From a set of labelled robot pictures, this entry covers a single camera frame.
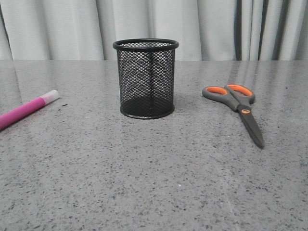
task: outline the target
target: scissors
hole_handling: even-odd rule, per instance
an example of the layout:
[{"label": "scissors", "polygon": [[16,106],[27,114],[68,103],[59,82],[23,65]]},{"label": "scissors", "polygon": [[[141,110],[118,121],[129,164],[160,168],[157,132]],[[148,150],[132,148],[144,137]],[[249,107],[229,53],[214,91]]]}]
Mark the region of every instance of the scissors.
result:
[{"label": "scissors", "polygon": [[261,130],[251,113],[250,104],[256,99],[255,94],[248,88],[237,84],[228,84],[224,88],[207,87],[202,90],[204,97],[226,104],[238,112],[249,135],[260,148],[264,147]]}]

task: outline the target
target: white cap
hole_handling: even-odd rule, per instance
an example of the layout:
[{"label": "white cap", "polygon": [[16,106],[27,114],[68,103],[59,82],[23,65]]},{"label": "white cap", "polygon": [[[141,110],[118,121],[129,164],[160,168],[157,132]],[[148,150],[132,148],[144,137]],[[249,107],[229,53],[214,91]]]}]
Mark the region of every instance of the white cap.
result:
[{"label": "white cap", "polygon": [[52,90],[46,94],[41,95],[40,97],[43,98],[43,100],[45,101],[45,104],[49,104],[52,101],[55,101],[56,99],[58,99],[60,97],[59,93],[56,90]]}]

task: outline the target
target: gray countertop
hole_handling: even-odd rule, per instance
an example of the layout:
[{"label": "gray countertop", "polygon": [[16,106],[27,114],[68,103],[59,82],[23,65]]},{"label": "gray countertop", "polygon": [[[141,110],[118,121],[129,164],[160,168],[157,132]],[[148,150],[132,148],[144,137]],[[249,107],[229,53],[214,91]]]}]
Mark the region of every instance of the gray countertop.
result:
[{"label": "gray countertop", "polygon": [[[256,94],[265,148],[202,97]],[[176,62],[175,111],[119,111],[113,61],[0,61],[0,114],[61,97],[0,131],[0,230],[308,230],[308,62]]]}]

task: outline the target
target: black mesh pen holder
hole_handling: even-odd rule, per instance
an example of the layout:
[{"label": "black mesh pen holder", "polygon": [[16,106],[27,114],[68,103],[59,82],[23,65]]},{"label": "black mesh pen holder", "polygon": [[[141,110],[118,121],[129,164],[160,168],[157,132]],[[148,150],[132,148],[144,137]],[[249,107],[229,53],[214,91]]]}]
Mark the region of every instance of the black mesh pen holder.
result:
[{"label": "black mesh pen holder", "polygon": [[174,53],[178,42],[140,38],[113,43],[117,51],[120,111],[138,119],[155,119],[174,111]]}]

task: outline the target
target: curtain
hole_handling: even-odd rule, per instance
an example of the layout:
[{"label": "curtain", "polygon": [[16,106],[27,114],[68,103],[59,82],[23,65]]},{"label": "curtain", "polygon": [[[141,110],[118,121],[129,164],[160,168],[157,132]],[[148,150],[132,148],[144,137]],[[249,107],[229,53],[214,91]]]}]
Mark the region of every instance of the curtain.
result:
[{"label": "curtain", "polygon": [[176,60],[308,60],[307,0],[0,0],[0,59],[116,60],[112,43],[179,42]]}]

